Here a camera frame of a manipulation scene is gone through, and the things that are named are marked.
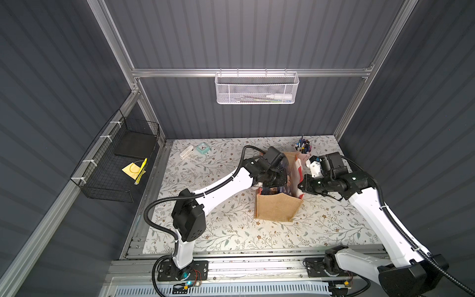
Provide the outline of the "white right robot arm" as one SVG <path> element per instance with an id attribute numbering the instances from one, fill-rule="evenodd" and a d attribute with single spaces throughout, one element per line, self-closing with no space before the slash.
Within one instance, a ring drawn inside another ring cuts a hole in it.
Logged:
<path id="1" fill-rule="evenodd" d="M 382 287 L 390 297 L 417 297 L 433 290 L 449 268 L 445 258 L 433 255 L 402 224 L 383 200 L 378 182 L 339 153 L 306 160 L 310 173 L 298 188 L 307 194 L 329 197 L 338 193 L 367 221 L 389 258 L 366 256 L 340 245 L 325 251 L 322 267 L 327 275 L 353 273 Z"/>

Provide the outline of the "burlap canvas bag red panel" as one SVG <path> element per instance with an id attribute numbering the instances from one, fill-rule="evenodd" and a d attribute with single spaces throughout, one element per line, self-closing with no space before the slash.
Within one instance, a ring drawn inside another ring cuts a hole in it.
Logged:
<path id="1" fill-rule="evenodd" d="M 290 223 L 303 205 L 304 193 L 298 188 L 304 179 L 304 163 L 297 152 L 285 152 L 289 165 L 287 182 L 274 188 L 260 188 L 256 194 L 255 218 Z"/>

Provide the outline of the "dark portrait book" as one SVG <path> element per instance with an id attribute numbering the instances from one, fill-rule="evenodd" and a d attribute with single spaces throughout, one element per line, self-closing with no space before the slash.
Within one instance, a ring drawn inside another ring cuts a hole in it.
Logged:
<path id="1" fill-rule="evenodd" d="M 273 187 L 273 188 L 260 188 L 259 195 L 272 196 L 277 194 L 288 194 L 289 190 L 286 186 Z"/>

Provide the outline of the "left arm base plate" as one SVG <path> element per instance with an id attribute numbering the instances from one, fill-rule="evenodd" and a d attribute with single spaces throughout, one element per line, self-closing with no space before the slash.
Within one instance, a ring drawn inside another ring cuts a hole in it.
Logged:
<path id="1" fill-rule="evenodd" d="M 192 261 L 185 268 L 179 269 L 173 260 L 165 260 L 158 265 L 159 282 L 206 280 L 209 271 L 208 261 Z"/>

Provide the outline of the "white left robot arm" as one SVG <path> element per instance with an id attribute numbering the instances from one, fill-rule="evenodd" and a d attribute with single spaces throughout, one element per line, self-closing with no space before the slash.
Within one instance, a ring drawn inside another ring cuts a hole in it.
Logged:
<path id="1" fill-rule="evenodd" d="M 243 190 L 261 184 L 278 188 L 287 184 L 289 161 L 274 147 L 266 151 L 244 146 L 237 168 L 216 183 L 191 192 L 180 192 L 172 211 L 176 234 L 173 263 L 184 269 L 193 262 L 195 240 L 206 230 L 206 216 L 218 205 Z"/>

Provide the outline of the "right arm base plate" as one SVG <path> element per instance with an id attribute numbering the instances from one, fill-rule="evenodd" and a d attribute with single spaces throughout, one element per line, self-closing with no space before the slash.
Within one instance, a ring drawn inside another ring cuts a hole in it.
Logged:
<path id="1" fill-rule="evenodd" d="M 309 278 L 322 277 L 345 277 L 351 278 L 354 275 L 347 271 L 328 272 L 324 265 L 323 257 L 307 257 L 303 260 L 303 266 L 306 269 Z"/>

